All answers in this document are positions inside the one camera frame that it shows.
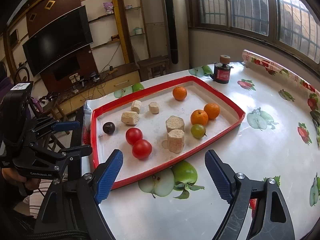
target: red tray rim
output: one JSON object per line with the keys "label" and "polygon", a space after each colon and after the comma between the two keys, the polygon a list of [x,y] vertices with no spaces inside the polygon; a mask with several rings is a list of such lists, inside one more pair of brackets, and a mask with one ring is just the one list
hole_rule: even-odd
{"label": "red tray rim", "polygon": [[145,88],[143,90],[131,93],[129,95],[126,95],[124,97],[118,98],[116,100],[113,100],[103,106],[98,107],[97,109],[94,109],[92,111],[92,117],[91,117],[91,146],[92,146],[92,155],[93,155],[93,165],[94,168],[97,168],[97,166],[99,165],[99,157],[98,157],[98,150],[97,150],[97,117],[108,112],[111,111],[117,107],[123,106],[127,103],[132,102],[133,100],[137,100],[146,96],[149,96],[153,93],[159,92],[161,90],[173,87],[173,86],[177,86],[179,84],[183,84],[186,82],[190,82],[193,81],[195,83],[197,83],[198,85],[200,85],[201,87],[203,87],[204,89],[208,90],[209,92],[213,93],[215,96],[217,96],[218,98],[220,98],[221,100],[223,100],[225,103],[227,103],[229,106],[231,106],[236,113],[239,116],[239,120],[234,123],[233,125],[231,125],[230,127],[228,127],[227,129],[223,130],[222,132],[220,132],[219,134],[217,134],[216,136],[212,137],[211,139],[209,139],[208,141],[202,143],[201,145],[193,148],[192,150],[179,155],[178,157],[163,163],[159,166],[156,166],[148,171],[145,171],[143,173],[140,173],[138,175],[129,177],[127,179],[123,179],[120,181],[117,181],[113,184],[112,189],[115,188],[119,188],[128,184],[131,184],[133,182],[136,182],[140,179],[146,178],[154,173],[157,173],[161,170],[164,170],[188,157],[190,157],[191,155],[195,154],[196,152],[202,150],[203,148],[207,147],[208,145],[210,145],[211,143],[213,143],[214,141],[216,141],[217,139],[221,138],[222,136],[224,136],[225,134],[227,134],[228,132],[230,132],[231,130],[233,130],[235,127],[237,127],[238,125],[241,124],[241,122],[243,121],[244,117],[245,117],[245,112],[236,104],[234,103],[230,98],[228,98],[227,96],[225,96],[224,94],[222,94],[221,92],[219,92],[218,90],[216,90],[215,88],[213,88],[212,86],[208,85],[206,82],[202,81],[201,79],[195,77],[195,76],[185,76],[185,77],[181,77],[181,78],[177,78],[174,80],[170,80],[149,88]]}

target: brown knob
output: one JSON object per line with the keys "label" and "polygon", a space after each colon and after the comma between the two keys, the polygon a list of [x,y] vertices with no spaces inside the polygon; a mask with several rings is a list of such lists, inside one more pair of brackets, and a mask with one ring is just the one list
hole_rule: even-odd
{"label": "brown knob", "polygon": [[230,57],[227,55],[220,55],[220,62],[228,65],[230,63]]}

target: window pane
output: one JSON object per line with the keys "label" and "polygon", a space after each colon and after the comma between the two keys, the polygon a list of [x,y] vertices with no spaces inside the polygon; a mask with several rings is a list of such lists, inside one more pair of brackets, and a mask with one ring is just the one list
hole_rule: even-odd
{"label": "window pane", "polygon": [[268,36],[268,0],[231,0],[231,25]]}
{"label": "window pane", "polygon": [[299,0],[279,0],[280,41],[319,63],[320,26]]}
{"label": "window pane", "polygon": [[225,0],[200,0],[201,23],[226,25]]}

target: stuffed toy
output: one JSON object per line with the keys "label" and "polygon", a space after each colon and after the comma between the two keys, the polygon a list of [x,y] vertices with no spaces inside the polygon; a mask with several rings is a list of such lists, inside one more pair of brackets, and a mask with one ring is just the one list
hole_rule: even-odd
{"label": "stuffed toy", "polygon": [[103,6],[104,6],[107,14],[113,14],[113,3],[112,2],[104,2]]}

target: human hand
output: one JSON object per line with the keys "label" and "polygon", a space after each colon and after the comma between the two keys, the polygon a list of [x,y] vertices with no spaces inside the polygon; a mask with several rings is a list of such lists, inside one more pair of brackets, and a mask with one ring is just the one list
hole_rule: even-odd
{"label": "human hand", "polygon": [[28,190],[35,190],[39,188],[41,179],[27,180],[26,177],[21,176],[14,168],[3,168],[1,171],[4,179],[14,186],[17,186],[17,182],[23,182]]}

